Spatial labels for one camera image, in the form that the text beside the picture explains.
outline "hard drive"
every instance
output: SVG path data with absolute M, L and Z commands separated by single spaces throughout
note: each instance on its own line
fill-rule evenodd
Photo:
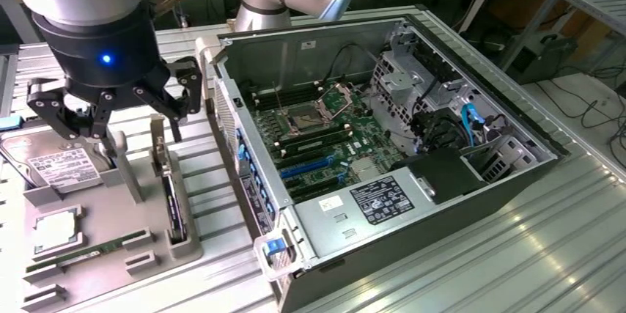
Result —
M 100 173 L 113 168 L 97 143 L 68 141 L 47 125 L 1 134 L 0 153 L 29 188 L 49 185 L 61 194 L 100 184 Z

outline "motherboard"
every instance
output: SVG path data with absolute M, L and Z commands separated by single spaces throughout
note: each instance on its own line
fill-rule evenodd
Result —
M 404 157 L 372 116 L 371 95 L 340 83 L 312 92 L 318 99 L 291 105 L 276 95 L 276 107 L 252 113 L 296 203 L 376 177 Z

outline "aluminum workbench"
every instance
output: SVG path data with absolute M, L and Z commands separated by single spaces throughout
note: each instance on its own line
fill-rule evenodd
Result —
M 547 16 L 550 15 L 558 1 L 565 1 L 575 10 L 583 11 L 597 21 L 606 24 L 617 33 L 626 37 L 626 0 L 545 0 L 537 14 L 529 22 L 525 31 L 519 35 L 514 44 L 509 46 L 501 60 L 501 67 L 506 71 L 511 66 L 519 52 L 526 44 L 526 40 L 539 30 Z M 558 33 L 566 24 L 566 20 L 574 11 L 569 11 L 563 16 L 563 21 L 553 26 L 553 31 Z M 613 53 L 615 47 L 601 55 L 601 60 Z
M 339 290 L 300 312 L 623 312 L 626 310 L 626 174 L 571 134 L 495 65 L 427 11 L 412 7 L 352 12 L 344 18 L 411 13 L 565 145 L 571 156 L 493 216 Z M 300 18 L 295 22 L 314 21 Z M 159 33 L 167 60 L 194 52 L 200 35 L 226 26 Z M 16 76 L 12 114 L 32 115 L 25 82 L 61 72 L 45 45 L 24 45 L 9 60 Z M 112 117 L 124 129 L 129 158 L 145 155 L 149 108 Z M 251 252 L 251 237 L 202 114 L 171 145 L 182 170 L 204 255 L 171 272 L 111 292 L 67 312 L 274 312 L 270 284 Z M 4 165 L 0 184 L 0 312 L 15 312 L 11 268 L 20 240 L 21 181 Z

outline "power supply label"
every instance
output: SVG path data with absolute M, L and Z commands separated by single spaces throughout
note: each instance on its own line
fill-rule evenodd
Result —
M 44 181 L 52 187 L 64 187 L 97 179 L 97 170 L 83 148 L 28 159 Z
M 350 193 L 371 225 L 380 224 L 415 208 L 392 176 L 350 190 Z

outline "blue cable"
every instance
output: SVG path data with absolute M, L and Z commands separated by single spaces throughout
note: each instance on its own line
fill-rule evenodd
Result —
M 471 124 L 470 120 L 467 119 L 467 113 L 470 113 L 472 120 L 478 121 L 479 123 L 484 124 L 484 119 L 478 114 L 476 107 L 472 103 L 467 103 L 460 108 L 460 119 L 463 121 L 463 127 L 466 128 L 467 134 L 470 135 L 470 146 L 474 147 L 474 132 L 471 131 Z

